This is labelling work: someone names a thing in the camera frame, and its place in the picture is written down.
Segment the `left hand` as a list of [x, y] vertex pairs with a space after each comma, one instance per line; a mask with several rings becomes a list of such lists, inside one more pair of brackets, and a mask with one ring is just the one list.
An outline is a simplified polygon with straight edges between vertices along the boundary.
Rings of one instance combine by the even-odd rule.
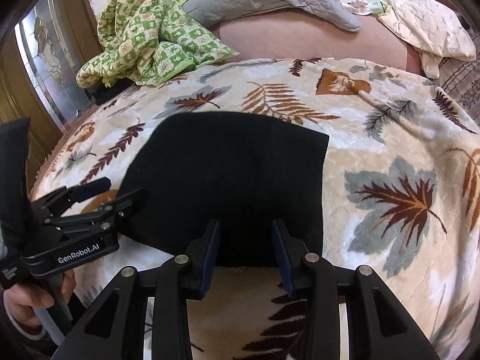
[[37, 335], [42, 325], [35, 309], [47, 309], [54, 305], [54, 298], [35, 284], [17, 283], [3, 293], [4, 305], [26, 333]]

